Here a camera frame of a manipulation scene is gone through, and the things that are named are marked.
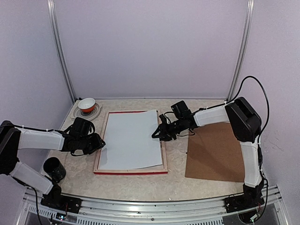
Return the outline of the cat and books photo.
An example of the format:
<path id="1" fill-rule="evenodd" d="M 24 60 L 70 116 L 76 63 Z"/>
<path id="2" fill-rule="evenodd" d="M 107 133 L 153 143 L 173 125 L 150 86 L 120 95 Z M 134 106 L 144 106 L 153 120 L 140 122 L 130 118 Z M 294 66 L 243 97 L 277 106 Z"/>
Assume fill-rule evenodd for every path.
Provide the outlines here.
<path id="1" fill-rule="evenodd" d="M 160 141 L 151 137 L 157 127 L 156 110 L 109 113 L 98 170 L 142 169 L 162 165 Z"/>

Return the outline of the wooden red picture frame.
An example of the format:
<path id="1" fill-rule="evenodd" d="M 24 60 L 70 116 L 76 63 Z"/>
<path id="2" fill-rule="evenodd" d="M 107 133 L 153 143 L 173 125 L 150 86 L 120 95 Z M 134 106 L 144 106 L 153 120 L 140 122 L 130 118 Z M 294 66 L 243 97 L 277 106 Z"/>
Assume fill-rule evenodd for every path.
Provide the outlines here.
<path id="1" fill-rule="evenodd" d="M 121 113 L 121 112 L 144 112 L 144 111 L 148 111 L 148 110 L 135 110 L 135 111 L 110 111 L 106 114 L 105 116 L 105 121 L 103 124 L 103 129 L 102 129 L 102 137 L 104 140 L 104 134 L 105 134 L 105 127 L 107 124 L 107 120 L 108 120 L 108 114 L 109 113 Z M 95 159 L 95 163 L 94 163 L 94 168 L 93 168 L 93 172 L 94 174 L 98 174 L 98 175 L 153 175 L 153 174 L 167 174 L 168 173 L 168 168 L 167 168 L 167 157 L 166 157 L 166 151 L 165 151 L 165 143 L 163 141 L 160 141 L 160 147 L 161 147 L 161 153 L 162 153 L 162 160 L 163 163 L 162 165 L 158 165 L 158 166 L 153 166 L 153 167 L 148 167 L 148 168 L 142 168 L 142 169 L 128 169 L 128 170 L 98 170 L 98 165 L 99 165 L 99 161 L 100 161 L 100 153 L 101 150 L 98 150 L 97 152 L 97 156 Z"/>

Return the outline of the brown cardboard backing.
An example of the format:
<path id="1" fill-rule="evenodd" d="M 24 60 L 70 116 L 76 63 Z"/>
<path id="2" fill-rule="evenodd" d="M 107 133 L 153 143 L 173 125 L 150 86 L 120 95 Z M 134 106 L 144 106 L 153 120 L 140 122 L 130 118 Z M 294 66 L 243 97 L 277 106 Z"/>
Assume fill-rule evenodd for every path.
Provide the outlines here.
<path id="1" fill-rule="evenodd" d="M 230 123 L 210 124 L 194 132 L 188 138 L 185 177 L 244 182 L 241 147 Z"/>

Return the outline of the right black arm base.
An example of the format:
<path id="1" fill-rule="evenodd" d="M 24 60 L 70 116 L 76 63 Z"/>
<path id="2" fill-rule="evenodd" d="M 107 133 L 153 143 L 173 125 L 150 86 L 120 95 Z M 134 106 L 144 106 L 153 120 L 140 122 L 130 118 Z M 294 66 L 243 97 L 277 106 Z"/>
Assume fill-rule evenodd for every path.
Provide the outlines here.
<path id="1" fill-rule="evenodd" d="M 226 212 L 237 212 L 263 205 L 265 203 L 262 195 L 263 186 L 264 181 L 261 181 L 256 187 L 249 187 L 244 184 L 243 194 L 230 195 L 224 199 Z"/>

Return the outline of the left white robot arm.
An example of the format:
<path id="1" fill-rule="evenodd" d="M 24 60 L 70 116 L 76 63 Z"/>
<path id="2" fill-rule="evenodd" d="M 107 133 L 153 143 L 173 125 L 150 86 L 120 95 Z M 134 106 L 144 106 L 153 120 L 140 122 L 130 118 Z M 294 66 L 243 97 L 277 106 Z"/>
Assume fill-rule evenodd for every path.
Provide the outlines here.
<path id="1" fill-rule="evenodd" d="M 21 162 L 18 153 L 22 150 L 52 150 L 75 156 L 79 150 L 83 155 L 90 155 L 104 146 L 94 124 L 82 118 L 76 118 L 64 130 L 25 127 L 5 120 L 0 125 L 0 173 L 47 195 L 48 202 L 59 209 L 66 203 L 64 195 L 52 190 L 54 184 L 50 179 Z"/>

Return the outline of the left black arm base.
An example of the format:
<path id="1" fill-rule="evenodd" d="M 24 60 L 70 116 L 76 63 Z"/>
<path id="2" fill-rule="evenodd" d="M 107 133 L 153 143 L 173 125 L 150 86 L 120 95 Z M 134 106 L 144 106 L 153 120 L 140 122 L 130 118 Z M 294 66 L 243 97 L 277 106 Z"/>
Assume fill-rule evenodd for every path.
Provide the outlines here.
<path id="1" fill-rule="evenodd" d="M 66 213 L 78 214 L 82 199 L 61 194 L 61 187 L 54 184 L 48 194 L 43 194 L 41 204 L 52 209 L 61 210 Z"/>

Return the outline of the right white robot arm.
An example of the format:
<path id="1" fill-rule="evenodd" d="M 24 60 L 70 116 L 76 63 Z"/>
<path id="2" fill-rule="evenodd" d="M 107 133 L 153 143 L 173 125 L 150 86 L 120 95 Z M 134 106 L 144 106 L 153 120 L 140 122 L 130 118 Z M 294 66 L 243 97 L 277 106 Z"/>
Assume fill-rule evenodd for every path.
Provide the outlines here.
<path id="1" fill-rule="evenodd" d="M 244 184 L 250 188 L 257 187 L 262 179 L 260 174 L 259 136 L 262 120 L 250 103 L 239 97 L 230 103 L 224 102 L 208 108 L 191 112 L 184 101 L 171 107 L 176 120 L 169 122 L 164 114 L 159 116 L 161 124 L 151 135 L 154 139 L 171 141 L 182 131 L 204 127 L 206 125 L 228 122 L 236 139 L 240 142 L 245 168 Z"/>

